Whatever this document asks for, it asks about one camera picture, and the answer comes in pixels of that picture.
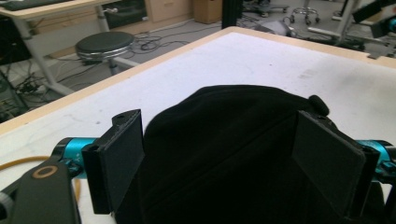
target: black fabric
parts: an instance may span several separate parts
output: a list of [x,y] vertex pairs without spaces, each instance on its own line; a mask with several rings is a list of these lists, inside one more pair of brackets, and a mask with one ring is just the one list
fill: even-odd
[[[317,97],[215,86],[160,113],[146,129],[133,185],[142,223],[352,223],[290,156],[297,110],[329,112]],[[380,193],[370,209],[381,210]],[[371,218],[362,223],[377,223]]]

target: white tabletop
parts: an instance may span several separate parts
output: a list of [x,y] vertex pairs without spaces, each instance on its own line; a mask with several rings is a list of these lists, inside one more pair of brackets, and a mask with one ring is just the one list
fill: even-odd
[[[49,155],[65,137],[98,137],[121,112],[140,108],[143,125],[205,86],[251,84],[320,96],[354,139],[396,144],[396,61],[283,36],[229,28],[0,125],[0,163]],[[0,189],[31,164],[0,173]],[[84,184],[82,220],[92,214]]]

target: desk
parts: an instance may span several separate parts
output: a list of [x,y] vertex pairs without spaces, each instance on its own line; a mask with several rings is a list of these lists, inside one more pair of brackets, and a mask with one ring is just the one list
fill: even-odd
[[[211,85],[273,86],[320,96],[338,128],[355,139],[396,144],[396,61],[241,28],[169,52],[0,125],[0,163],[49,155],[65,137],[98,137],[120,112],[141,108],[143,126],[196,90]],[[33,164],[0,174],[0,189]],[[92,214],[86,183],[84,224],[111,223]]]
[[[103,4],[118,0],[74,0],[43,7],[34,7],[25,10],[8,11],[0,7],[0,15],[10,17],[18,28],[21,38],[35,59],[38,67],[48,81],[47,87],[57,91],[62,95],[67,95],[73,91],[59,84],[48,69],[44,56],[61,49],[66,49],[76,45],[76,43],[91,34],[108,31],[105,15],[102,8]],[[98,20],[85,22],[75,26],[63,28],[50,33],[41,35],[31,35],[28,21],[36,20],[59,13],[82,9],[84,7],[96,7]]]

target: chair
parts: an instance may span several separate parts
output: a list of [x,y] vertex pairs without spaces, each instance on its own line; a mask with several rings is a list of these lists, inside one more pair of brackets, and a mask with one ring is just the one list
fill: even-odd
[[320,21],[320,17],[319,17],[318,12],[315,9],[309,7],[308,5],[309,5],[309,0],[305,0],[303,7],[295,8],[293,10],[293,12],[291,13],[290,22],[291,23],[295,22],[294,14],[303,14],[303,15],[305,15],[305,24],[307,24],[307,25],[311,24],[311,20],[309,19],[309,16],[312,15],[312,14],[316,15],[315,22],[319,22]]
[[[134,36],[124,32],[103,32],[90,35],[76,44],[77,56],[84,62],[102,62],[108,60],[111,75],[119,72],[115,58],[132,50]],[[136,66],[137,63],[126,63]]]

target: black stool seat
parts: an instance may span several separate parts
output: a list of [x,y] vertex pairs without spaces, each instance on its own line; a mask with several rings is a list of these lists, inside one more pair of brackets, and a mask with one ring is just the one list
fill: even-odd
[[131,50],[133,43],[133,35],[124,32],[103,32],[78,41],[76,52],[83,60],[102,61]]

